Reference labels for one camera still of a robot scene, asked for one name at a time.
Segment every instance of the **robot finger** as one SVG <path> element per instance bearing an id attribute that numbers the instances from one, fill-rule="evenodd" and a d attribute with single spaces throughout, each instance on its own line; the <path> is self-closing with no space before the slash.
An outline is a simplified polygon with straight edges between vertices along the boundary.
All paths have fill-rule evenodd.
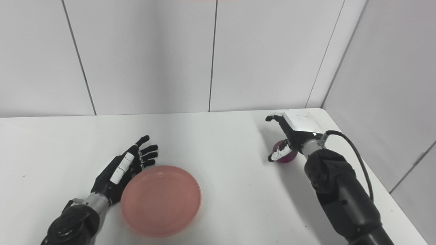
<path id="1" fill-rule="evenodd" d="M 146 148 L 139 151 L 139 156 L 142 157 L 147 153 L 150 153 L 152 151 L 157 151 L 157 149 L 158 149 L 157 145 L 147 146 Z"/>
<path id="2" fill-rule="evenodd" d="M 143 163 L 141 164 L 141 167 L 142 167 L 142 169 L 144 169 L 144 168 L 149 167 L 149 166 L 152 166 L 152 165 L 154 165 L 154 164 L 156 164 L 156 160 L 151 159 L 151 160 L 147 160 L 147 161 L 143 162 Z"/>
<path id="3" fill-rule="evenodd" d="M 137 146 L 141 146 L 142 144 L 144 144 L 145 142 L 147 142 L 147 141 L 149 141 L 150 140 L 150 136 L 148 136 L 148 135 L 145 135 L 145 136 L 143 136 L 143 137 L 141 137 L 136 143 L 135 143 L 135 145 L 137 145 Z"/>
<path id="4" fill-rule="evenodd" d="M 142 163 L 144 163 L 144 162 L 146 162 L 149 159 L 156 158 L 157 156 L 158 156 L 158 153 L 153 151 L 153 152 L 148 153 L 148 154 L 146 154 L 144 156 L 141 156 L 140 160 L 141 160 Z"/>

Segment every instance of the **black cable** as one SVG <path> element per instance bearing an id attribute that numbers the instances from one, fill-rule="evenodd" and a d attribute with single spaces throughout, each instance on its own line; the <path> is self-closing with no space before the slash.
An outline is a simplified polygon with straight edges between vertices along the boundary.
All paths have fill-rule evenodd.
<path id="1" fill-rule="evenodd" d="M 369 175 L 368 172 L 366 171 L 366 167 L 365 164 L 363 163 L 362 157 L 360 156 L 360 153 L 357 151 L 356 146 L 353 144 L 353 142 L 351 142 L 351 140 L 345 136 L 342 132 L 336 131 L 336 130 L 327 130 L 325 132 L 325 134 L 328 135 L 338 135 L 341 136 L 342 138 L 344 138 L 348 144 L 353 148 L 354 153 L 357 156 L 357 159 L 359 160 L 360 166 L 362 167 L 362 171 L 363 174 L 365 175 L 365 179 L 366 179 L 366 183 L 368 184 L 368 190 L 369 190 L 369 198 L 371 198 L 371 201 L 374 202 L 374 193 L 372 192 L 372 185 L 371 185 L 371 180 L 369 179 Z"/>

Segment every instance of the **pink plate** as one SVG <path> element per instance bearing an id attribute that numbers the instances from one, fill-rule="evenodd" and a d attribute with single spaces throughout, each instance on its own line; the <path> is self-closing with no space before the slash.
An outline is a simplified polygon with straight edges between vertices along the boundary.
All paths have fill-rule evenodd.
<path id="1" fill-rule="evenodd" d="M 201 191 L 185 170 L 157 166 L 136 175 L 121 197 L 121 212 L 136 232 L 163 237 L 187 227 L 200 208 Z"/>

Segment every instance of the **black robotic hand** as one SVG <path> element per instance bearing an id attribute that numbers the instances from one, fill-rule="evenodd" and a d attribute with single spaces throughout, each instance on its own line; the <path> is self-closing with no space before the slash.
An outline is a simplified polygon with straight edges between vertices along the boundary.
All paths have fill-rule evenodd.
<path id="1" fill-rule="evenodd" d="M 140 146 L 149 140 L 148 135 L 142 137 L 122 155 L 112 159 L 109 165 L 95 179 L 91 192 L 101 193 L 106 196 L 110 201 L 109 205 L 118 203 L 124 189 L 132 178 L 144 168 L 156 163 L 153 158 L 157 157 L 157 145 L 151 145 L 139 150 Z"/>
<path id="2" fill-rule="evenodd" d="M 140 146 L 149 141 L 142 137 L 122 155 L 114 157 L 95 179 L 90 195 L 85 199 L 70 200 L 53 221 L 41 245 L 88 245 L 97 234 L 101 217 L 109 206 L 121 200 L 129 181 L 145 167 L 154 165 L 157 145 L 143 150 Z"/>

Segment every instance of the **purple ball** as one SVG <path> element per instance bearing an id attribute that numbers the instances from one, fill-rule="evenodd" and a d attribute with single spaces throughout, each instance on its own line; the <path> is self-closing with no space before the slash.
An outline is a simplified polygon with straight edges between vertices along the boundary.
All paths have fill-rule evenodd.
<path id="1" fill-rule="evenodd" d="M 281 140 L 279 142 L 277 142 L 274 147 L 272 148 L 272 152 L 275 152 L 277 150 L 277 148 L 279 148 L 279 145 L 285 140 Z M 287 154 L 286 156 L 278 159 L 276 162 L 279 163 L 288 163 L 291 162 L 292 160 L 295 159 L 295 157 L 297 156 L 298 152 L 297 151 L 291 151 L 289 154 Z"/>

